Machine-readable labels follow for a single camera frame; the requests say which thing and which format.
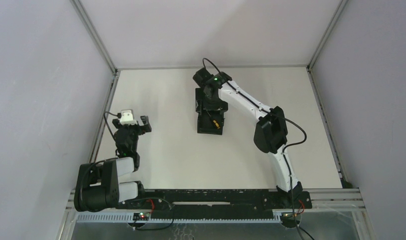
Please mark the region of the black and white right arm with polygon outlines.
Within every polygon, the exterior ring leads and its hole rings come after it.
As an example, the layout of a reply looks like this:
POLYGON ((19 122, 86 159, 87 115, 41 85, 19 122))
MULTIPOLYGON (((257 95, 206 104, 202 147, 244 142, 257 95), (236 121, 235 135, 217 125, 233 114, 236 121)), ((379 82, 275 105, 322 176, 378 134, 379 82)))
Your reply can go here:
POLYGON ((288 119, 284 111, 279 106, 272 108, 256 100, 222 71, 214 75, 201 68, 193 80, 198 85, 195 90, 197 132, 222 135, 224 113, 229 105, 235 107, 254 126, 253 142, 258 150, 269 156, 277 190, 288 199, 296 200, 303 188, 288 160, 288 119))

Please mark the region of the black and yellow screwdriver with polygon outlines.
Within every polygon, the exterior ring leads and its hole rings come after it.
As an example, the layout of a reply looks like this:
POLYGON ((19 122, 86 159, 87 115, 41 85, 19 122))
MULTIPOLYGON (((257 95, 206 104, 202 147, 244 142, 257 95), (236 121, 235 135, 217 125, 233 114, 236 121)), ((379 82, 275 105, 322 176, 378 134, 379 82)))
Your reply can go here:
POLYGON ((219 130, 221 128, 220 124, 212 117, 208 110, 206 112, 208 114, 209 120, 211 121, 211 124, 213 125, 213 128, 219 130))

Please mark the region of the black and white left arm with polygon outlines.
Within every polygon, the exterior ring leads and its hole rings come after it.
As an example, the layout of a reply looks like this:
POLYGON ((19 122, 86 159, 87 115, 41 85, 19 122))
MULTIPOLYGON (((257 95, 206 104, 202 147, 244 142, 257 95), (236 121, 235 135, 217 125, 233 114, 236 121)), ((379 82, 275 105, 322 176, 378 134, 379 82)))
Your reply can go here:
POLYGON ((116 146, 115 157, 79 167, 73 199, 78 212, 114 208, 125 200, 137 198, 143 191, 139 180, 119 182, 121 176, 134 173, 140 167, 139 136, 152 131, 148 116, 142 115, 140 119, 142 124, 118 115, 112 121, 116 131, 110 131, 116 146))

